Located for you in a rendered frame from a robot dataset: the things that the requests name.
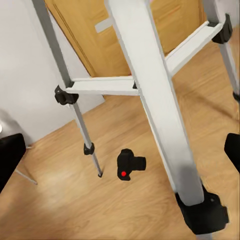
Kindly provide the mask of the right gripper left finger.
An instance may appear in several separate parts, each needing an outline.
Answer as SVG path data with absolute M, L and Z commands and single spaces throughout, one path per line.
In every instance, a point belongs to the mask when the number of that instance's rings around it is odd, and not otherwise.
M 0 193 L 26 152 L 21 133 L 0 138 Z

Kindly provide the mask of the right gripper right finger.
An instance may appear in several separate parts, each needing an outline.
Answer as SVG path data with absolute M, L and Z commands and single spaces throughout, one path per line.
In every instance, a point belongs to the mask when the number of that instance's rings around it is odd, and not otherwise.
M 224 151 L 240 173 L 240 135 L 235 133 L 228 133 Z

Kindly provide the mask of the digital camera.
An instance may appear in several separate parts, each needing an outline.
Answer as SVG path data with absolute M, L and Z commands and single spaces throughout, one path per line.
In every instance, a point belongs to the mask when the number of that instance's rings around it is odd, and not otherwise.
M 122 181 L 130 181 L 129 174 L 132 171 L 145 171 L 146 158 L 135 157 L 131 149 L 123 149 L 117 157 L 117 176 Z

